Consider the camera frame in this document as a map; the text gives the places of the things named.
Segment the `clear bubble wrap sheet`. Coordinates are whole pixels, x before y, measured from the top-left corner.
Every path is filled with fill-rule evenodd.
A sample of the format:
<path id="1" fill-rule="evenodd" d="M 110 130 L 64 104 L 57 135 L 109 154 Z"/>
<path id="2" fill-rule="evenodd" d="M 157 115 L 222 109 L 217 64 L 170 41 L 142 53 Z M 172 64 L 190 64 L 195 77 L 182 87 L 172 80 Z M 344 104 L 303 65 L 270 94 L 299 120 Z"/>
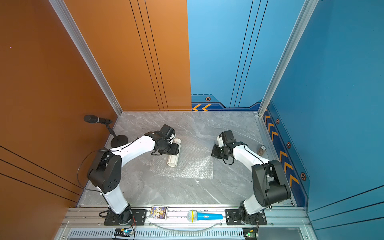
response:
<path id="1" fill-rule="evenodd" d="M 213 178 L 212 142 L 201 139 L 182 139 L 178 163 L 168 165 L 168 155 L 154 159 L 154 172 L 170 178 L 205 179 Z"/>

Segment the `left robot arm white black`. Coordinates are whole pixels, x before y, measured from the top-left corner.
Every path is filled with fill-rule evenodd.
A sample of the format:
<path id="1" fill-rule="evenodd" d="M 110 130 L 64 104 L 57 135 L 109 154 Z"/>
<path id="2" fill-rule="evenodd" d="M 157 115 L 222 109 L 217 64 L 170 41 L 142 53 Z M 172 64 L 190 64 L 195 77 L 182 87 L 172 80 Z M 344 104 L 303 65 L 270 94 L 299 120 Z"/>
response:
<path id="1" fill-rule="evenodd" d="M 168 155 L 177 157 L 180 144 L 175 140 L 176 131 L 163 125 L 160 130 L 145 133 L 143 136 L 111 149 L 100 149 L 87 172 L 87 178 L 108 205 L 106 217 L 117 225 L 132 226 L 132 207 L 121 187 L 123 171 L 142 155 Z"/>

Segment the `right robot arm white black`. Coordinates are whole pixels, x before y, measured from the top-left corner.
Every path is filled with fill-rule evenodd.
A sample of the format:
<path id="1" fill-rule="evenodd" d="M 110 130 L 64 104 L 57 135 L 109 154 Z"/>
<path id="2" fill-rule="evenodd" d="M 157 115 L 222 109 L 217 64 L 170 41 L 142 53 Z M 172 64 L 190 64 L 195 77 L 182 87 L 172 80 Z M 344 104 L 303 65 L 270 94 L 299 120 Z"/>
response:
<path id="1" fill-rule="evenodd" d="M 290 184 L 278 160 L 268 160 L 253 152 L 248 145 L 238 142 L 232 131 L 220 133 L 217 141 L 212 157 L 222 160 L 226 165 L 229 164 L 226 161 L 232 158 L 252 173 L 253 195 L 242 201 L 238 208 L 241 222 L 255 224 L 262 211 L 291 198 Z"/>

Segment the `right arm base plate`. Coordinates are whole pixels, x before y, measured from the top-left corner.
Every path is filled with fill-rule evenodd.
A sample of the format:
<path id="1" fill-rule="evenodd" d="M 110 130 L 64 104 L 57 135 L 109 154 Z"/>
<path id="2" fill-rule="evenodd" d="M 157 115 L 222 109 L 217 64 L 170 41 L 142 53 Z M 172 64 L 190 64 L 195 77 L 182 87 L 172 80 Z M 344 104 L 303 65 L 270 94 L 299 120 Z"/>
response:
<path id="1" fill-rule="evenodd" d="M 225 220 L 228 226 L 235 225 L 256 225 L 266 226 L 267 218 L 264 211 L 257 212 L 255 214 L 248 214 L 245 210 L 241 209 L 226 209 Z"/>

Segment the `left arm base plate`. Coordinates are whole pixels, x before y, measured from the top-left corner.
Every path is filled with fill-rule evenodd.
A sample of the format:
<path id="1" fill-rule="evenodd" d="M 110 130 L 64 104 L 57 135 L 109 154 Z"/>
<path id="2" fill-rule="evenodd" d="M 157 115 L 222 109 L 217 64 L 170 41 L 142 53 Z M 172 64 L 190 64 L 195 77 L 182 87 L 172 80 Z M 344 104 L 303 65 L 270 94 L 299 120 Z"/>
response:
<path id="1" fill-rule="evenodd" d="M 121 214 L 115 214 L 108 209 L 105 217 L 105 226 L 143 226 L 146 221 L 147 210 L 145 209 L 128 209 Z"/>

